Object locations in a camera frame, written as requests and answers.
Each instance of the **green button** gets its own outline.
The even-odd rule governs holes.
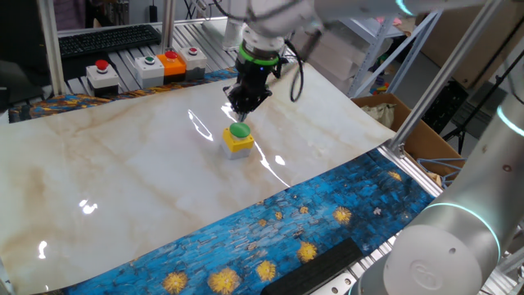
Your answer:
[[[244,123],[233,123],[229,126],[229,132],[238,138],[246,138],[251,134],[251,129]]]

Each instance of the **blue starry night mat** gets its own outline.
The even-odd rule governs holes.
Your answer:
[[[62,292],[260,294],[344,239],[370,254],[432,200],[373,150]]]

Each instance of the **robot end effector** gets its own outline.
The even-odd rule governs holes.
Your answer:
[[[243,36],[235,62],[238,70],[237,82],[224,88],[232,109],[241,122],[246,119],[247,114],[273,95],[266,81],[270,74],[280,78],[282,64],[287,62],[279,56],[284,45],[282,37],[265,38],[250,27],[243,30]]]

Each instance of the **white marble mat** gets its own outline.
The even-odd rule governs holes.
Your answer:
[[[9,114],[7,111],[4,111],[3,113],[0,112],[0,125],[6,125],[9,124]]]
[[[291,76],[247,124],[230,161],[232,80],[0,126],[0,257],[18,294],[90,279],[393,136],[317,71]]]

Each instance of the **yellow block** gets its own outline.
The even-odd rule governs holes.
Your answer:
[[[236,140],[229,131],[229,128],[226,128],[224,130],[222,138],[224,139],[224,142],[228,145],[229,151],[231,152],[239,152],[245,148],[251,149],[255,144],[255,140],[251,135],[249,135],[246,138],[242,138],[241,140]]]

